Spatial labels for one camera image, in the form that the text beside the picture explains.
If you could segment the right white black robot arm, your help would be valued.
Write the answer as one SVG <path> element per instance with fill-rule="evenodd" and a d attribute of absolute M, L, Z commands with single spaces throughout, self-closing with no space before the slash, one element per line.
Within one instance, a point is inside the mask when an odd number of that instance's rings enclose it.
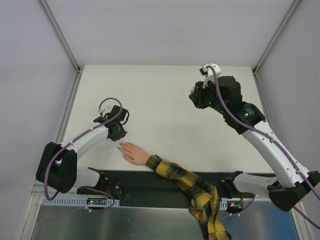
<path fill-rule="evenodd" d="M 219 77 L 218 87 L 213 80 L 198 81 L 188 97 L 197 109 L 212 108 L 221 114 L 225 123 L 259 152 L 275 174 L 265 177 L 237 170 L 219 185 L 223 198 L 251 193 L 269 198 L 280 210 L 288 212 L 319 184 L 319 172 L 308 170 L 288 153 L 262 112 L 243 101 L 241 85 L 233 76 Z"/>

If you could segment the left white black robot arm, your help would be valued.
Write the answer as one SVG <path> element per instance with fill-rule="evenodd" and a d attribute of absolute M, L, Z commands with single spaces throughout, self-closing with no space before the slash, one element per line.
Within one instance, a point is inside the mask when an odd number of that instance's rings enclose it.
<path fill-rule="evenodd" d="M 106 188 L 104 174 L 92 167 L 79 168 L 78 161 L 97 144 L 124 138 L 127 134 L 124 125 L 129 116 L 127 109 L 114 105 L 110 112 L 94 119 L 87 130 L 73 139 L 48 143 L 35 176 L 44 184 L 44 192 L 48 194 L 49 187 L 62 194 L 73 187 L 88 187 L 94 194 L 102 194 Z"/>

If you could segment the mannequin hand with painted nails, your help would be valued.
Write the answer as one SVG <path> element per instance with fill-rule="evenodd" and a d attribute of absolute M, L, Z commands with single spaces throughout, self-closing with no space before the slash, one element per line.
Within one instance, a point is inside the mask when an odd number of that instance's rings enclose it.
<path fill-rule="evenodd" d="M 123 158 L 133 165 L 144 166 L 150 158 L 144 149 L 133 143 L 121 142 L 117 148 L 122 152 Z"/>

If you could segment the beige nail polish bottle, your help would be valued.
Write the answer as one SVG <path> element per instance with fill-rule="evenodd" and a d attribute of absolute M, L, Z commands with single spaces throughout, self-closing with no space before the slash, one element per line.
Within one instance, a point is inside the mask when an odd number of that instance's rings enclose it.
<path fill-rule="evenodd" d="M 190 94 L 193 94 L 195 92 L 196 87 L 194 86 L 191 90 L 190 90 Z"/>

